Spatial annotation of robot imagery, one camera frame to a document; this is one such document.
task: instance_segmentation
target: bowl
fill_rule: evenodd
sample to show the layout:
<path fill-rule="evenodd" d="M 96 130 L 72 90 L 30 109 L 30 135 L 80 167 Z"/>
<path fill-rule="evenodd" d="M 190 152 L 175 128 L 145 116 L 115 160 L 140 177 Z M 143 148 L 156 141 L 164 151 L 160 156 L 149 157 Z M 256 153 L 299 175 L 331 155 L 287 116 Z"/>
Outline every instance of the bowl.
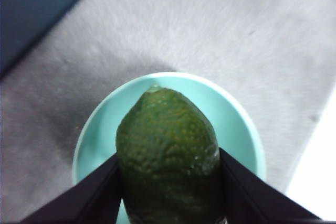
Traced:
<path fill-rule="evenodd" d="M 218 145 L 262 180 L 265 156 L 251 118 L 243 107 L 218 85 L 189 73 L 159 72 L 133 79 L 110 93 L 85 123 L 75 150 L 72 182 L 75 185 L 116 152 L 117 128 L 131 107 L 152 84 L 174 89 L 189 98 L 209 119 Z M 129 223 L 123 202 L 117 224 Z"/>

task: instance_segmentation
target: avocado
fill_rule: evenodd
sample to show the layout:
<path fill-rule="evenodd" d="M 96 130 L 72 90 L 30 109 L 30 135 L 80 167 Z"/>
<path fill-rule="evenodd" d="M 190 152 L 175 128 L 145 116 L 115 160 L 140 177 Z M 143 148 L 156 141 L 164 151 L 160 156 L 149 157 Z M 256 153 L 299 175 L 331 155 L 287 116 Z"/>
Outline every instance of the avocado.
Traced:
<path fill-rule="evenodd" d="M 132 224 L 215 224 L 223 219 L 215 132 L 181 93 L 151 86 L 122 119 L 116 148 Z"/>

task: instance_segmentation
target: gray carpet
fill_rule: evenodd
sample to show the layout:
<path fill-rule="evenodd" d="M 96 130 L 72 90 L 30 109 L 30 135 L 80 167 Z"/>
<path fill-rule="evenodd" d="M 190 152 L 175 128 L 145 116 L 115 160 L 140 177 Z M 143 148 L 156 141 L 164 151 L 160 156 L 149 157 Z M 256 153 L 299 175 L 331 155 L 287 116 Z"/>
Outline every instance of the gray carpet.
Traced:
<path fill-rule="evenodd" d="M 71 186 L 95 106 L 143 74 L 182 71 L 230 92 L 284 191 L 336 77 L 336 0 L 80 0 L 4 79 L 1 219 Z"/>

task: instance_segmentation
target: black holder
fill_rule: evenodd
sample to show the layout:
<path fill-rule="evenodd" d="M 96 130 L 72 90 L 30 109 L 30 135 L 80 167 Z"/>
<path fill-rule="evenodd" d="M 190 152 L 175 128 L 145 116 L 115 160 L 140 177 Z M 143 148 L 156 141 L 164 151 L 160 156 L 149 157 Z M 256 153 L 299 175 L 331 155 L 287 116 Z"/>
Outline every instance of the black holder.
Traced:
<path fill-rule="evenodd" d="M 276 191 L 220 148 L 228 224 L 333 223 L 323 221 Z M 79 184 L 25 218 L 20 224 L 115 223 L 122 185 L 114 154 Z"/>

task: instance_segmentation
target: green avocado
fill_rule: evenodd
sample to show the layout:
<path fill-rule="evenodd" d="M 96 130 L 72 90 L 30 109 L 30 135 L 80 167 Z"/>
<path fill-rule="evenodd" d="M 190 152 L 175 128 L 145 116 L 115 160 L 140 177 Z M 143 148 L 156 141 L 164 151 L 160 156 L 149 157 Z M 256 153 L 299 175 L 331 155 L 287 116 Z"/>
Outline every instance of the green avocado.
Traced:
<path fill-rule="evenodd" d="M 121 121 L 116 147 L 132 224 L 215 224 L 223 219 L 215 132 L 184 95 L 151 86 Z"/>

